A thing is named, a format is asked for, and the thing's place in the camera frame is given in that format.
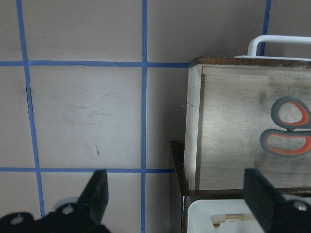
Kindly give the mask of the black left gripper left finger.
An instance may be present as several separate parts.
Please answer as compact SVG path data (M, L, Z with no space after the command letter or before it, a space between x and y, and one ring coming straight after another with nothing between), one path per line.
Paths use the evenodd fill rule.
M108 179L104 169L95 170L78 198L78 204L95 223L101 223L108 204Z

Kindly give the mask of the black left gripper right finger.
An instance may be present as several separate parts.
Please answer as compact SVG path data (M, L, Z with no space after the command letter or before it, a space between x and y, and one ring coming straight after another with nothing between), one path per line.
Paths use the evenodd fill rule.
M287 200L255 168L246 168L243 178L243 198L265 233L288 233Z

